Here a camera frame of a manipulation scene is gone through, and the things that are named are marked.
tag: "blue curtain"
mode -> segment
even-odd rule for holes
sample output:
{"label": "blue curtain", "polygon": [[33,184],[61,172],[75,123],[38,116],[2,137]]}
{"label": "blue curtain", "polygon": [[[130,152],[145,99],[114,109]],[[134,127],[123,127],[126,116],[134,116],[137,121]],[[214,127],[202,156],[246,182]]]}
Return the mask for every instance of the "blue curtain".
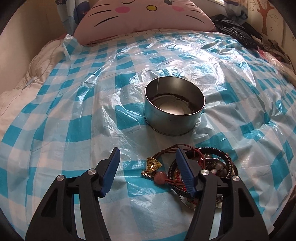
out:
{"label": "blue curtain", "polygon": [[55,3],[64,28],[68,34],[73,35],[90,9],[89,0],[55,0]]}
{"label": "blue curtain", "polygon": [[243,24],[248,19],[248,9],[244,6],[247,0],[224,0],[224,6],[227,16],[239,23]]}

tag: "metal tin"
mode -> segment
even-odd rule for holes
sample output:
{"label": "metal tin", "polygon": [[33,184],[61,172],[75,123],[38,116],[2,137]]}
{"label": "metal tin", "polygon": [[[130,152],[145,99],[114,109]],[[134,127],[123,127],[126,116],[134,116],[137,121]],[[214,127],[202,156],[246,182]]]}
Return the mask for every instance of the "metal tin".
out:
{"label": "metal tin", "polygon": [[181,136],[192,130],[204,106],[201,90],[183,78],[159,77],[145,88],[145,120],[165,135]]}

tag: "hello kitty pillow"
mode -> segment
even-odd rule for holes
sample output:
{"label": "hello kitty pillow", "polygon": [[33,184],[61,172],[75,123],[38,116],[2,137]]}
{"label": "hello kitty pillow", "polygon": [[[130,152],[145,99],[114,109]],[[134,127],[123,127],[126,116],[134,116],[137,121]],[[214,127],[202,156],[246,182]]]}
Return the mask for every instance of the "hello kitty pillow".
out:
{"label": "hello kitty pillow", "polygon": [[79,23],[82,45],[150,29],[212,31],[210,18],[189,0],[99,0]]}

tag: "blue checkered tablecloth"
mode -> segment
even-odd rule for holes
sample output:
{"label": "blue checkered tablecloth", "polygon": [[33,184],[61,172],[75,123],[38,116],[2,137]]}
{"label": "blue checkered tablecloth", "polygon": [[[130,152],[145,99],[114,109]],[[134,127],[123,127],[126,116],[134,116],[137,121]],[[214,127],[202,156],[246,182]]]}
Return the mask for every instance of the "blue checkered tablecloth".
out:
{"label": "blue checkered tablecloth", "polygon": [[[145,159],[176,143],[229,153],[272,230],[295,184],[296,91],[257,52],[220,33],[165,30],[93,47],[68,35],[63,45],[64,58],[0,143],[0,206],[22,237],[57,175],[81,175],[117,146],[121,162],[100,199],[112,240],[183,240],[192,210],[141,178]],[[158,76],[182,76],[203,91],[191,133],[168,137],[145,123],[144,88]],[[173,159],[163,155],[162,169]],[[78,204],[75,196],[83,237]]]}

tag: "pink stone bead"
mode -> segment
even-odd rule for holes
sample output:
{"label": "pink stone bead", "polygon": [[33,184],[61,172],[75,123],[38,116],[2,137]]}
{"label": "pink stone bead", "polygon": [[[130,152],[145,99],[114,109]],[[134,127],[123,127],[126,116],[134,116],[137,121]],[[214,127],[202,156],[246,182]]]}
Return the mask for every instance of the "pink stone bead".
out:
{"label": "pink stone bead", "polygon": [[168,179],[168,175],[165,172],[158,171],[154,175],[154,182],[158,185],[163,185],[165,184],[165,180]]}

